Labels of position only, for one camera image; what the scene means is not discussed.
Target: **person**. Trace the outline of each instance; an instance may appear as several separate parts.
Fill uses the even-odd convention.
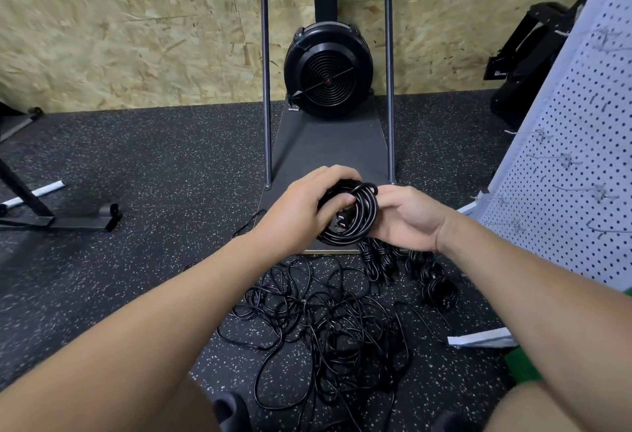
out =
[[[131,301],[0,393],[2,431],[215,431],[189,378],[246,289],[298,254],[354,198],[320,197],[357,171],[292,183],[250,232]],[[632,430],[632,299],[516,247],[412,187],[384,185],[372,235],[438,251],[485,295],[543,377],[505,396],[485,430]]]

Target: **osb wall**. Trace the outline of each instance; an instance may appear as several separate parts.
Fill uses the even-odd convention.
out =
[[[487,58],[540,1],[394,0],[395,91],[497,87]],[[241,102],[261,98],[259,0],[0,0],[0,99],[45,111]],[[273,99],[293,32],[313,0],[270,0]],[[383,94],[382,0],[339,0],[371,47]]]

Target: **perforated metal panel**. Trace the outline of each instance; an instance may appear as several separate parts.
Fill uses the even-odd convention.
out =
[[[619,290],[632,286],[632,0],[589,0],[473,216]]]

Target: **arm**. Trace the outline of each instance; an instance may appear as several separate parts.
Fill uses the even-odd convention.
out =
[[[558,400],[591,430],[632,430],[632,299],[408,187],[383,186],[374,235],[446,255],[487,298]]]
[[[294,182],[260,223],[116,311],[0,393],[0,430],[137,431],[161,410],[230,308],[263,272],[300,253],[353,197],[320,211],[352,169]]]

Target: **forearm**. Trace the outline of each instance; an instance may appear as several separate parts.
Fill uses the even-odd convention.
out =
[[[460,214],[440,237],[571,412],[592,429],[632,429],[632,300]]]
[[[227,312],[280,260],[247,234],[130,302],[0,394],[0,429],[136,431]]]

